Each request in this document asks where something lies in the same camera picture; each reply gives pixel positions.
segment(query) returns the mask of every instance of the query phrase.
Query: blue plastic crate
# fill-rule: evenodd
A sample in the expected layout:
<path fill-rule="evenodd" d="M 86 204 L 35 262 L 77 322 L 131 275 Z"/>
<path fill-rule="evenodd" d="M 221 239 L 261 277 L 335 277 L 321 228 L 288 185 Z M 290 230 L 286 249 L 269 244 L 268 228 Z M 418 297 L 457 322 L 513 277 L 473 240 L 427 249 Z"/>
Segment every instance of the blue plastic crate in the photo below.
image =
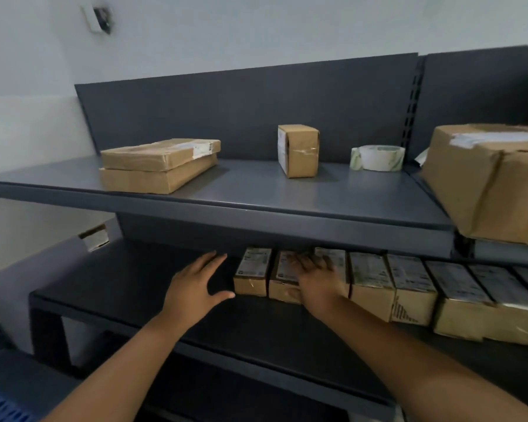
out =
<path fill-rule="evenodd" d="M 0 422 L 36 422 L 31 413 L 20 409 L 15 403 L 0 396 Z"/>

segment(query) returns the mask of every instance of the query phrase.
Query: masking tape roll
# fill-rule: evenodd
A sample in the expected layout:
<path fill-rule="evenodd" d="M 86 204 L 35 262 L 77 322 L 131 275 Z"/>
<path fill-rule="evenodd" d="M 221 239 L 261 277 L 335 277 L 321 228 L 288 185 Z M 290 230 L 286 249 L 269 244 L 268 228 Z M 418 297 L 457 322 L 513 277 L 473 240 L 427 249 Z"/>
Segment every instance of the masking tape roll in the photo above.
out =
<path fill-rule="evenodd" d="M 364 145 L 352 148 L 352 170 L 400 171 L 405 158 L 405 148 L 389 145 Z"/>

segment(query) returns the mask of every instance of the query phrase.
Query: forearm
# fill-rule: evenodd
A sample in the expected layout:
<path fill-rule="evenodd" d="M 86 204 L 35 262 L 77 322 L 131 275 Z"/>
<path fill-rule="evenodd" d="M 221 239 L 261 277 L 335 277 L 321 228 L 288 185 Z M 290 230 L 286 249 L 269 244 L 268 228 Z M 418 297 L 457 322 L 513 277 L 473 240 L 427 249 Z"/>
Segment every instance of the forearm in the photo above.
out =
<path fill-rule="evenodd" d="M 154 318 L 90 375 L 44 422 L 132 422 L 183 331 Z"/>
<path fill-rule="evenodd" d="M 528 407 L 348 299 L 323 318 L 420 422 L 528 421 Z"/>

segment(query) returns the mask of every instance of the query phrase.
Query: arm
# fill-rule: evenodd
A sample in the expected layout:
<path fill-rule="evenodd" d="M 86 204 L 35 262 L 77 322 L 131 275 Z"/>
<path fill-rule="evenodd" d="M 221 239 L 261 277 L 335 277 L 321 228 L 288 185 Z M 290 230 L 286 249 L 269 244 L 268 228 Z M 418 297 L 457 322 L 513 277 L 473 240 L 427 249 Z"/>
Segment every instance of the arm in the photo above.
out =
<path fill-rule="evenodd" d="M 300 256 L 291 266 L 309 312 L 340 336 L 419 422 L 528 422 L 528 406 L 347 299 L 328 258 Z"/>
<path fill-rule="evenodd" d="M 235 297 L 213 296 L 207 282 L 225 260 L 201 256 L 170 283 L 162 311 L 81 383 L 43 422 L 132 422 L 160 367 L 182 335 L 215 305 Z"/>

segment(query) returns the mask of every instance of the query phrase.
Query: hand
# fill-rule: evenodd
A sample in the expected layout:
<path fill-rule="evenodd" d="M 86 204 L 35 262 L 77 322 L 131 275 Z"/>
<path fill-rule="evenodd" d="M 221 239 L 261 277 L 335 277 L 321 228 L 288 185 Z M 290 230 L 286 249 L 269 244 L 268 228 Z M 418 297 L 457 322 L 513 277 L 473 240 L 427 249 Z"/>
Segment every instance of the hand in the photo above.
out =
<path fill-rule="evenodd" d="M 334 265 L 328 256 L 291 256 L 289 263 L 293 273 L 299 280 L 301 302 L 317 319 L 331 312 L 333 305 L 339 299 L 346 298 L 344 285 L 334 270 Z"/>
<path fill-rule="evenodd" d="M 157 316 L 166 326 L 177 326 L 184 334 L 219 303 L 235 297 L 232 291 L 220 291 L 213 296 L 207 292 L 207 282 L 227 255 L 216 256 L 212 251 L 199 257 L 172 277 Z"/>

